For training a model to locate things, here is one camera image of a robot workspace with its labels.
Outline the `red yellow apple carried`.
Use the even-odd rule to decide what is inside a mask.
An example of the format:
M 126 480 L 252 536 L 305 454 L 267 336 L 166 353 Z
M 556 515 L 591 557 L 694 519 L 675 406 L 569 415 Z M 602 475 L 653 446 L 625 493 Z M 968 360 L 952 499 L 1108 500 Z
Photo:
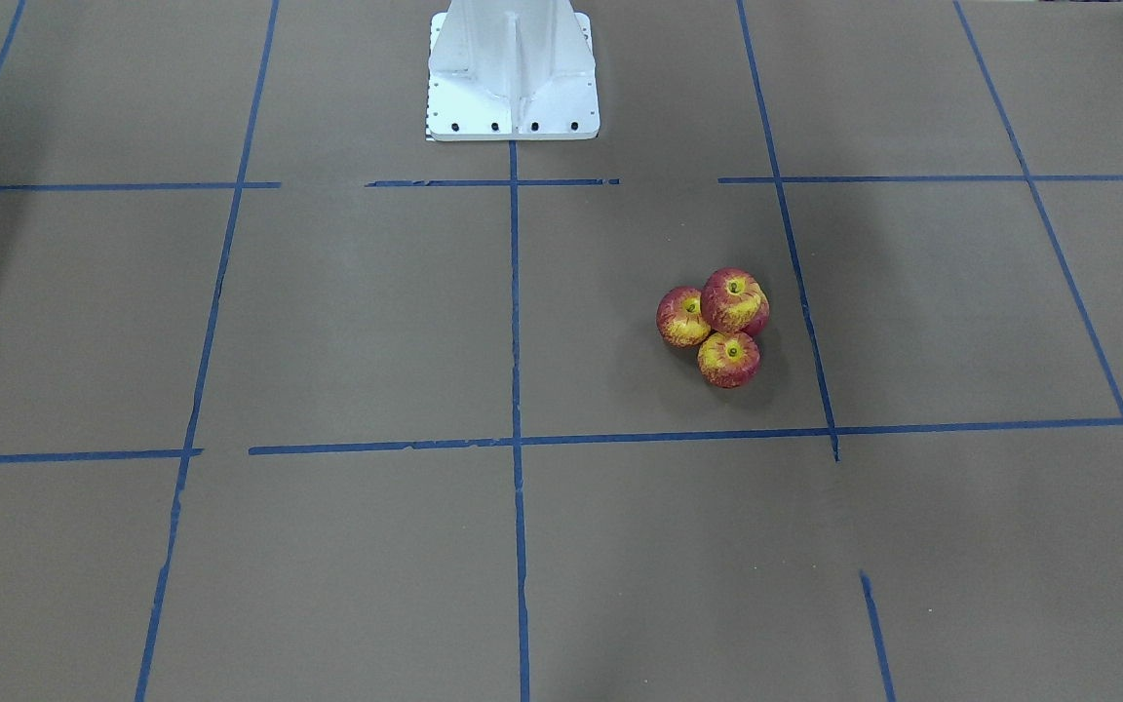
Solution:
M 700 306 L 714 332 L 761 332 L 770 314 L 761 285 L 743 268 L 716 268 L 701 288 Z

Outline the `white pedestal column base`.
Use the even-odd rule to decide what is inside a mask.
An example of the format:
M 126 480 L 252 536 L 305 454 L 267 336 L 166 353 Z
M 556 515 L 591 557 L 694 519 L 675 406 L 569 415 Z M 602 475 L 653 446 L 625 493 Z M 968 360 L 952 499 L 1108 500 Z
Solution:
M 451 1 L 429 25 L 424 136 L 599 136 L 593 26 L 570 1 Z

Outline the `red yellow apple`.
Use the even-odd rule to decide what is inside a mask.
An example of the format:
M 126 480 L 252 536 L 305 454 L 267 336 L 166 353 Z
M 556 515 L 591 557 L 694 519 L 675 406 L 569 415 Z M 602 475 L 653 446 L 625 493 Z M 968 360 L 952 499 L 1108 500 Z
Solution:
M 694 286 L 672 288 L 661 297 L 656 310 L 656 329 L 669 346 L 699 346 L 712 332 L 712 326 L 701 311 L 701 297 L 703 294 Z
M 714 388 L 743 388 L 760 366 L 760 346 L 747 332 L 710 332 L 699 345 L 699 372 Z

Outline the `red yellow apple front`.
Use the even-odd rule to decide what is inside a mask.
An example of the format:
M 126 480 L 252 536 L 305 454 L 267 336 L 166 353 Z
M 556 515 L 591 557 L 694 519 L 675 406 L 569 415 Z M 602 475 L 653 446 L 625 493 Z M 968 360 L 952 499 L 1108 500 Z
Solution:
M 760 346 L 747 332 L 710 332 L 699 345 L 699 372 L 714 388 L 743 388 L 760 366 Z

